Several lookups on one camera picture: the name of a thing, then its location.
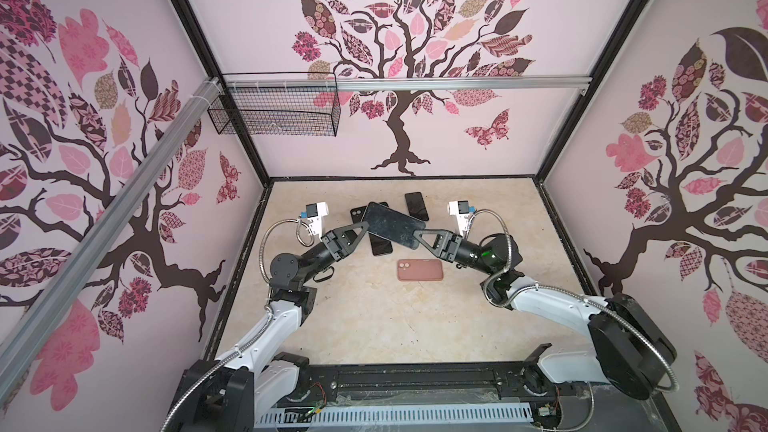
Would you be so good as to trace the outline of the purple phone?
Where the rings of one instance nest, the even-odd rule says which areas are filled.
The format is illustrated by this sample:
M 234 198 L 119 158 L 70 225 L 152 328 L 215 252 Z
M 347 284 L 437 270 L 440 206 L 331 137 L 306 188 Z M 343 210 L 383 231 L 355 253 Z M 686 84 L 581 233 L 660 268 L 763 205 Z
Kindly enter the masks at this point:
M 369 234 L 411 250 L 420 247 L 415 232 L 426 229 L 424 221 L 376 202 L 366 206 L 362 221 L 368 224 Z

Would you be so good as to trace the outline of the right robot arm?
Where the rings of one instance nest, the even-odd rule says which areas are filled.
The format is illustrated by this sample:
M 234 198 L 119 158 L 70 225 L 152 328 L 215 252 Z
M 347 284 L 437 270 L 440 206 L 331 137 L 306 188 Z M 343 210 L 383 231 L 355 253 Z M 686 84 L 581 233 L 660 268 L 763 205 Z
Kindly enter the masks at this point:
M 549 382 L 610 384 L 637 400 L 679 390 L 675 347 L 633 297 L 578 294 L 522 274 L 516 269 L 522 261 L 518 246 L 506 233 L 484 245 L 448 230 L 418 230 L 413 236 L 436 258 L 485 273 L 481 288 L 492 306 L 536 315 L 589 340 L 581 349 L 546 350 L 535 358 Z

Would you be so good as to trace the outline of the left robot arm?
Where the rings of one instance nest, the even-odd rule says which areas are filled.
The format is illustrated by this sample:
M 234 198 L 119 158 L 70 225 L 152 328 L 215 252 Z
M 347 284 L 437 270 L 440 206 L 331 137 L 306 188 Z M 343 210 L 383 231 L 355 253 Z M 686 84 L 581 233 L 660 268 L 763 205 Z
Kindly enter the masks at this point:
M 291 395 L 308 359 L 278 349 L 314 308 L 317 289 L 308 284 L 355 252 L 368 229 L 365 221 L 338 227 L 300 256 L 274 257 L 265 273 L 265 315 L 230 349 L 184 371 L 161 429 L 251 431 Z

